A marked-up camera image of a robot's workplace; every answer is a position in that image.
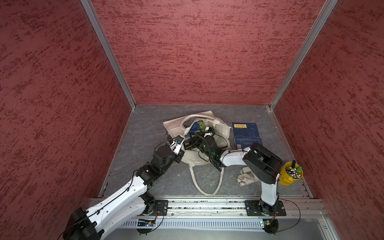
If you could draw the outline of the beige canvas tote bag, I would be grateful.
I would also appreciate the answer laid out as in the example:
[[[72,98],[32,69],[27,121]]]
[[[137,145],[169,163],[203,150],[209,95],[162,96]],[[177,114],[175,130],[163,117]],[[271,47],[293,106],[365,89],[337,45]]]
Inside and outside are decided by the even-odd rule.
[[[172,138],[177,136],[184,138],[182,162],[189,165],[191,177],[197,190],[205,196],[215,196],[224,177],[224,167],[220,157],[231,148],[229,141],[231,127],[216,117],[212,111],[165,121],[163,126]],[[206,193],[201,189],[194,173],[194,167],[208,164],[213,164],[220,172],[219,183],[213,193]]]

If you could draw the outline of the navy blue book top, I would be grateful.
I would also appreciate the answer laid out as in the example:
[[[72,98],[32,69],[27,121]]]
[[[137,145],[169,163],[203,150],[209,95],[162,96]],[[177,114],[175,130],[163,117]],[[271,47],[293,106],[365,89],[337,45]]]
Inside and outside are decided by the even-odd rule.
[[[259,130],[256,123],[232,123],[234,136],[257,137]]]

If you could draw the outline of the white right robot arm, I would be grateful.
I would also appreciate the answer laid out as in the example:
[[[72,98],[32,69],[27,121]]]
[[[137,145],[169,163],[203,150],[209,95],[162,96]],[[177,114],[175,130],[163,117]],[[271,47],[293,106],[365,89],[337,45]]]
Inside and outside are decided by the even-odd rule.
[[[253,143],[243,150],[224,150],[217,146],[213,136],[205,137],[200,133],[192,134],[192,143],[208,157],[209,162],[220,172],[230,166],[250,168],[257,180],[261,181],[262,194],[259,200],[259,212],[264,216],[273,216],[278,210],[278,181],[283,161],[259,143]]]

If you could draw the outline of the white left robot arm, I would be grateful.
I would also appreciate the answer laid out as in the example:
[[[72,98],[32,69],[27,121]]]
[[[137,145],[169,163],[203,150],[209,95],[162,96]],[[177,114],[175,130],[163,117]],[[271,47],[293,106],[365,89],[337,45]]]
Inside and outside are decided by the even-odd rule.
[[[174,162],[180,162],[183,155],[181,143],[159,147],[153,153],[153,159],[134,171],[132,179],[118,191],[85,211],[82,208],[75,210],[61,238],[103,240],[124,221],[151,212],[155,199],[148,190]]]

